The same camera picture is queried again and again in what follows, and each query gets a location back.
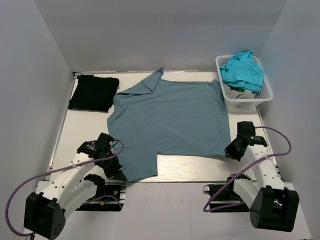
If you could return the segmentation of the grey-blue t-shirt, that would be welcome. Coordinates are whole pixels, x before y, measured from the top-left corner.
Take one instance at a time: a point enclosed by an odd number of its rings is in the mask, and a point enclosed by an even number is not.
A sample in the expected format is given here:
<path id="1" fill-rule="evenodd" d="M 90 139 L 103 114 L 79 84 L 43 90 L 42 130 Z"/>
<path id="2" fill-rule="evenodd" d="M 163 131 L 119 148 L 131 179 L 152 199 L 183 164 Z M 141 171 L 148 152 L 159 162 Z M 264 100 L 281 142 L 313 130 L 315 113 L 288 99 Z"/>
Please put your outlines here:
<path id="1" fill-rule="evenodd" d="M 114 96 L 109 134 L 129 182 L 156 176 L 158 155 L 217 157 L 231 142 L 220 83 L 168 81 L 158 69 Z"/>

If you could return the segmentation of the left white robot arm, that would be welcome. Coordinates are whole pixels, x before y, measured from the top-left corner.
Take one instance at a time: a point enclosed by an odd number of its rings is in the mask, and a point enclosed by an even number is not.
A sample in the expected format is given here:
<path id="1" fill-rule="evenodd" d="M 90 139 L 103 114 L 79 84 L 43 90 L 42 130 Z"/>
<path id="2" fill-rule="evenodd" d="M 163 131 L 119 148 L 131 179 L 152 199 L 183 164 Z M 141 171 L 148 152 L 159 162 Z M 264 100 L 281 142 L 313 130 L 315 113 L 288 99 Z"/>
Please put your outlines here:
<path id="1" fill-rule="evenodd" d="M 39 193 L 31 193 L 25 202 L 26 229 L 48 240 L 56 239 L 68 217 L 77 209 L 99 200 L 119 199 L 106 192 L 106 180 L 126 182 L 114 147 L 122 141 L 101 133 L 96 140 L 83 142 L 67 167 L 58 170 L 58 177 Z"/>

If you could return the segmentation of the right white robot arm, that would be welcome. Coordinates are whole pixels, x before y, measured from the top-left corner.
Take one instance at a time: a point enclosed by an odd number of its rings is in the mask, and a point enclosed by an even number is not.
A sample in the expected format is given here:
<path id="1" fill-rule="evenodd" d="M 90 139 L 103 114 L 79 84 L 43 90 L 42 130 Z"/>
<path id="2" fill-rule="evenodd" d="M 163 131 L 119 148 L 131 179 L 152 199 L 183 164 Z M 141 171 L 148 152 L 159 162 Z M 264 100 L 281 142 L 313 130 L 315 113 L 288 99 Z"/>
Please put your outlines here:
<path id="1" fill-rule="evenodd" d="M 236 138 L 225 148 L 227 158 L 251 161 L 256 182 L 244 173 L 232 174 L 225 187 L 226 195 L 239 197 L 249 208 L 250 222 L 256 229 L 291 232 L 294 228 L 300 197 L 288 189 L 269 156 L 264 137 L 256 134 L 251 121 L 237 123 Z"/>

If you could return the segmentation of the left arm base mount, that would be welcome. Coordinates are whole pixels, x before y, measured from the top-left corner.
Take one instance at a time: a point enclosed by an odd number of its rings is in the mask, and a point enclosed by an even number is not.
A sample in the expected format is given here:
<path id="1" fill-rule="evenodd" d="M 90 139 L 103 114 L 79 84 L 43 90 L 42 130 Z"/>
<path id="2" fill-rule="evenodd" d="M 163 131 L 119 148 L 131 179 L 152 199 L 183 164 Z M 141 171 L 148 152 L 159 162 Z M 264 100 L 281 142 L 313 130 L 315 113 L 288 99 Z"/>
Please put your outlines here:
<path id="1" fill-rule="evenodd" d="M 82 204 L 76 211 L 120 212 L 125 203 L 126 185 L 124 183 L 106 183 L 97 190 L 96 195 Z"/>

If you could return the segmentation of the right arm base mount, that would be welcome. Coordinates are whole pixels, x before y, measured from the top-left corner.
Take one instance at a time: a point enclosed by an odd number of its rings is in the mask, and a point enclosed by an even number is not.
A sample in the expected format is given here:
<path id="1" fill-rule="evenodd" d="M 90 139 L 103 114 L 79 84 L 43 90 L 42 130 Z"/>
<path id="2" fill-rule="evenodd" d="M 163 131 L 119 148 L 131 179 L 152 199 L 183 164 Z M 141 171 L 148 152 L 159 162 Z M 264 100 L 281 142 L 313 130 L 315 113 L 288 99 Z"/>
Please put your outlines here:
<path id="1" fill-rule="evenodd" d="M 203 193 L 209 195 L 208 202 L 204 205 L 202 211 L 204 213 L 249 213 L 250 207 L 248 207 L 244 200 L 234 192 L 234 183 L 239 180 L 249 181 L 253 185 L 254 192 L 258 192 L 257 183 L 246 175 L 241 174 L 228 186 L 226 186 L 217 196 L 210 201 L 210 199 L 221 189 L 223 184 L 206 184 L 203 187 Z"/>

